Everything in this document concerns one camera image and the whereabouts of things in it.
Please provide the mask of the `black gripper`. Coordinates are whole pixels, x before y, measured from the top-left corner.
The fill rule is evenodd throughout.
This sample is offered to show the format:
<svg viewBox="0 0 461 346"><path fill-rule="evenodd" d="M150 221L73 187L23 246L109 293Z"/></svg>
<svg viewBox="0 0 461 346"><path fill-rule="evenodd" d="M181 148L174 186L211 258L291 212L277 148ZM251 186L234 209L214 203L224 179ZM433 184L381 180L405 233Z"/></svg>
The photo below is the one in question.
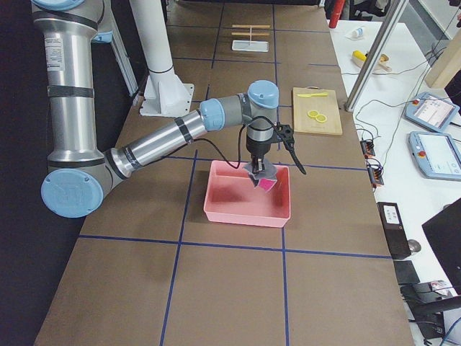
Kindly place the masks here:
<svg viewBox="0 0 461 346"><path fill-rule="evenodd" d="M269 152L270 148L270 141L255 141L252 138L246 139L246 149L251 155L251 171L253 174L265 170L264 156Z"/></svg>

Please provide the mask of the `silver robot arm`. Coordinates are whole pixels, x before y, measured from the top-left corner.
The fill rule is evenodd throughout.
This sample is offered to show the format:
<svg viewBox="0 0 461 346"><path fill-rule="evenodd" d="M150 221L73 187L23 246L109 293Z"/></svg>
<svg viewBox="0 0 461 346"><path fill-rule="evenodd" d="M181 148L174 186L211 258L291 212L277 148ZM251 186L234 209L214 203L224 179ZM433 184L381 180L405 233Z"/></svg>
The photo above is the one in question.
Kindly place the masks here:
<svg viewBox="0 0 461 346"><path fill-rule="evenodd" d="M147 114L171 122L121 148L100 146L97 136L115 113L115 127L125 119L138 93L110 1L33 1L34 24L44 37L47 93L53 150L41 197L49 210L80 218L133 172L193 143L206 133L240 126L251 160L246 171L256 187L274 187L276 169L266 155L277 140L275 115L279 90L255 81L235 96L209 99L190 110L194 87L176 75L160 1L129 1L136 36L145 56Z"/></svg>

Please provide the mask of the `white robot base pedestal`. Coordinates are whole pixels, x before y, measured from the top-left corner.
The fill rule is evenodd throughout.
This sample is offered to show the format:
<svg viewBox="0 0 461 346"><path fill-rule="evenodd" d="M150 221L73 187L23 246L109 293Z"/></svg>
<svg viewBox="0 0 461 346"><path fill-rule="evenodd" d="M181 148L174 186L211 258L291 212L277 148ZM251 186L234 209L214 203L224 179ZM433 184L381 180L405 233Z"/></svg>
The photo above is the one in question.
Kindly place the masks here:
<svg viewBox="0 0 461 346"><path fill-rule="evenodd" d="M161 2L132 0L130 6L149 73L141 115L186 115L194 85L183 83L174 70Z"/></svg>

